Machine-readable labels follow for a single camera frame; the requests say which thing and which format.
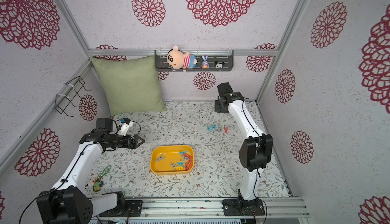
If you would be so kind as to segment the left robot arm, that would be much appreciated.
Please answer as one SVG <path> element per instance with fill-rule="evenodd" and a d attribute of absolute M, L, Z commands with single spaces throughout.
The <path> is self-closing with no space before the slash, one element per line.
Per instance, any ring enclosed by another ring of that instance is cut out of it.
<path fill-rule="evenodd" d="M 123 192 L 116 191 L 88 198 L 82 188 L 97 158 L 118 148 L 136 149 L 145 141 L 137 134 L 127 134 L 133 121 L 99 118 L 95 129 L 85 134 L 77 153 L 62 177 L 49 191 L 43 191 L 34 199 L 45 224 L 88 224 L 93 218 L 140 217 L 142 201 L 129 201 Z"/>

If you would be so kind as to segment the yellow plastic storage box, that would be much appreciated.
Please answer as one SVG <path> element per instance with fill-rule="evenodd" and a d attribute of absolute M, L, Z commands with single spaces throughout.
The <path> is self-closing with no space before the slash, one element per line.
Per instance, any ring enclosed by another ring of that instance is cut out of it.
<path fill-rule="evenodd" d="M 193 166 L 189 171 L 174 171 L 170 166 L 170 162 L 173 161 L 173 154 L 176 154 L 180 151 L 187 151 L 191 156 L 193 156 Z M 156 162 L 156 159 L 164 154 L 165 159 Z M 168 145 L 168 146 L 159 146 L 153 150 L 150 160 L 150 170 L 157 175 L 173 175 L 173 174 L 187 174 L 189 173 L 195 164 L 194 160 L 194 149 L 189 145 Z"/>

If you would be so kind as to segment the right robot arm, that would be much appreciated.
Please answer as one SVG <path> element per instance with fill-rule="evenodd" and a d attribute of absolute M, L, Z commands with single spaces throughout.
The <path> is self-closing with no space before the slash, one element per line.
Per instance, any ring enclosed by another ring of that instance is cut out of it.
<path fill-rule="evenodd" d="M 261 174 L 271 162 L 273 138 L 265 134 L 251 116 L 246 98 L 234 92 L 229 83 L 217 86 L 218 98 L 214 104 L 216 113 L 230 114 L 243 135 L 239 160 L 244 168 L 238 197 L 222 201 L 225 216 L 266 216 L 267 207 L 258 197 Z"/>

